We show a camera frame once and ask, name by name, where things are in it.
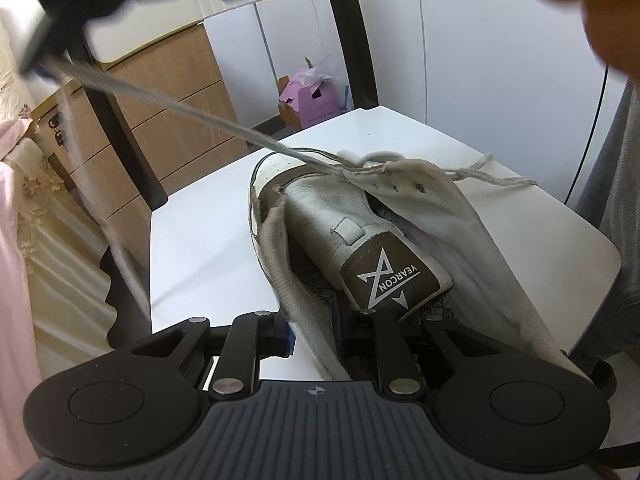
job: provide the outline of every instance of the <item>wooden drawer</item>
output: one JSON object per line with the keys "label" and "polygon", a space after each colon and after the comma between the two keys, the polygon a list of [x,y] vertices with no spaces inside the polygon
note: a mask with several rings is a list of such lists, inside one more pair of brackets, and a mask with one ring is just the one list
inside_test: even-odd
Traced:
{"label": "wooden drawer", "polygon": [[187,187],[189,184],[200,180],[202,177],[219,170],[223,166],[232,163],[249,153],[246,142],[240,137],[233,137],[218,147],[192,160],[186,166],[162,180],[162,187],[171,195],[176,191]]}
{"label": "wooden drawer", "polygon": [[[76,132],[76,139],[78,140],[78,149],[80,151],[80,157],[83,162],[88,161],[92,156],[103,150],[109,145],[109,140],[104,134],[97,117],[94,114],[94,110],[89,104],[89,100],[86,98],[83,89],[71,94],[69,99],[70,109],[73,115],[73,127]],[[47,145],[53,148],[53,152],[58,157],[58,160],[62,163],[63,167],[68,173],[71,173],[77,168],[76,165],[71,163],[69,159],[69,152],[65,145],[59,146],[55,140],[56,133],[49,127],[49,120],[58,112],[58,108],[55,107],[42,116],[38,120],[38,127],[46,138]],[[69,122],[64,118],[58,127],[59,130],[64,132],[69,127]]]}
{"label": "wooden drawer", "polygon": [[133,257],[149,268],[151,211],[140,195],[109,218],[118,238]]}
{"label": "wooden drawer", "polygon": [[[222,81],[184,99],[184,102],[210,114],[236,121],[236,113]],[[205,126],[170,110],[140,124],[133,134],[160,180],[231,137],[231,134],[222,130]]]}
{"label": "wooden drawer", "polygon": [[100,213],[108,218],[126,203],[138,195],[138,190],[116,156],[111,145],[93,156],[84,165],[88,177],[93,183],[93,189],[98,194],[92,199],[86,187],[80,182],[78,172],[73,172],[71,178],[80,191],[87,196]]}
{"label": "wooden drawer", "polygon": [[[113,66],[109,73],[140,88],[157,90],[181,101],[220,81],[204,25],[196,25],[159,41]],[[131,128],[164,110],[139,97],[116,95]]]}

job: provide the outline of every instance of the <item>pink fabric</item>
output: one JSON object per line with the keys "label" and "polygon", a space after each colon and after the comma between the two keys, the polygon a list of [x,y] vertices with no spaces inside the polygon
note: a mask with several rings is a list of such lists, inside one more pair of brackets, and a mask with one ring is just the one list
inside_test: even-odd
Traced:
{"label": "pink fabric", "polygon": [[[0,122],[0,158],[30,122]],[[14,170],[0,162],[0,480],[14,480],[36,460],[22,425],[22,407],[40,382],[14,189]]]}

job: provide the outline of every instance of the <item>white table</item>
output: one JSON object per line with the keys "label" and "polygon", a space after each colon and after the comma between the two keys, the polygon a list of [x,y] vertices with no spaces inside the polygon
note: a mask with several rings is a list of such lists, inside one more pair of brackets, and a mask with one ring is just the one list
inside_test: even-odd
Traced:
{"label": "white table", "polygon": [[[481,153],[388,108],[355,110],[288,137],[286,144],[364,155],[393,150],[443,168],[468,166]],[[173,194],[153,212],[151,303],[154,332],[191,316],[212,325],[278,309],[250,239],[252,153]],[[515,173],[491,162],[496,176]],[[587,329],[620,270],[620,255],[598,230],[535,186],[496,187],[468,179],[460,189],[478,212],[560,348]],[[293,357],[262,362],[261,377],[318,380],[306,345]]]}

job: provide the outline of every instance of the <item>shoe tongue label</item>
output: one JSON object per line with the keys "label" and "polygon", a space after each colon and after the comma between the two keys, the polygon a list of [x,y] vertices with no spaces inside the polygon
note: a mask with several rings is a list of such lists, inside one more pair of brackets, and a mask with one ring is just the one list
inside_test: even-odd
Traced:
{"label": "shoe tongue label", "polygon": [[340,275],[360,308],[389,308],[400,316],[440,289],[429,267],[391,232],[363,243]]}

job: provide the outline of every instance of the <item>circular cap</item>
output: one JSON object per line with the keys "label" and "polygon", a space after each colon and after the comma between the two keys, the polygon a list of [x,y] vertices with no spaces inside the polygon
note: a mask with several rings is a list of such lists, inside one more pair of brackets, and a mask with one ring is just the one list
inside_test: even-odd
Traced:
{"label": "circular cap", "polygon": [[105,381],[80,388],[69,399],[69,409],[91,424],[114,424],[140,411],[145,395],[127,383]]}
{"label": "circular cap", "polygon": [[236,394],[244,388],[244,383],[240,379],[225,377],[218,379],[212,385],[213,391],[222,394]]}
{"label": "circular cap", "polygon": [[413,379],[399,378],[389,383],[389,389],[398,395],[411,395],[420,390],[420,383]]}
{"label": "circular cap", "polygon": [[517,381],[498,386],[489,396],[495,413],[516,424],[546,424],[564,410],[564,399],[551,386]]}

